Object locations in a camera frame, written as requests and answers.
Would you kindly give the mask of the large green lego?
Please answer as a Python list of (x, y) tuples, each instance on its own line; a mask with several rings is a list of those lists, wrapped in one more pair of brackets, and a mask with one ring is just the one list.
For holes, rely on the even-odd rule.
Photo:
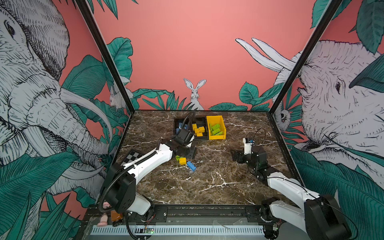
[(215, 130), (215, 129), (220, 129), (221, 125), (220, 124), (215, 124), (212, 126), (212, 129)]

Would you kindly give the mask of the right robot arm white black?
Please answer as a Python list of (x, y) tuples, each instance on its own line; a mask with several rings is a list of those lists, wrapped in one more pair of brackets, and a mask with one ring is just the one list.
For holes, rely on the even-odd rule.
[(267, 153), (261, 146), (246, 142), (241, 151), (232, 150), (233, 161), (245, 164), (258, 181), (288, 198), (292, 205), (279, 198), (264, 200), (259, 217), (264, 222), (263, 232), (268, 240), (279, 235), (279, 225), (287, 222), (311, 240), (351, 240), (350, 219), (342, 212), (336, 199), (321, 195), (286, 177), (269, 165)]

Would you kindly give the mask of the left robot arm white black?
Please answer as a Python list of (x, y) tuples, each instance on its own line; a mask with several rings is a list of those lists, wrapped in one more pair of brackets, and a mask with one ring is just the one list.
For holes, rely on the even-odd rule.
[(157, 147), (142, 157), (124, 165), (113, 164), (100, 191), (99, 211), (148, 215), (153, 204), (137, 193), (137, 184), (158, 166), (171, 160), (176, 150), (189, 148), (193, 140), (191, 130), (181, 129), (176, 135), (159, 140)]

